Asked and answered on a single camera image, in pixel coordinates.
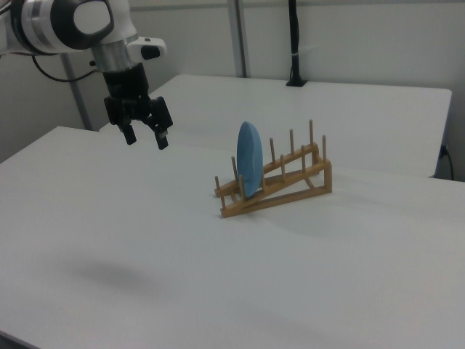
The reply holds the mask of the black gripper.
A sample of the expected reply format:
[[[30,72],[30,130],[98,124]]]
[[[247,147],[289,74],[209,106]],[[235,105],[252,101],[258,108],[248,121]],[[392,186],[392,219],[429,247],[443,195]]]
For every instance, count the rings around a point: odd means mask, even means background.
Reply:
[[[138,120],[154,130],[159,150],[167,148],[168,128],[173,121],[165,100],[149,97],[143,64],[137,63],[122,71],[104,72],[103,77],[109,91],[104,102],[110,123],[118,126],[126,143],[132,145],[137,141],[131,122]]]

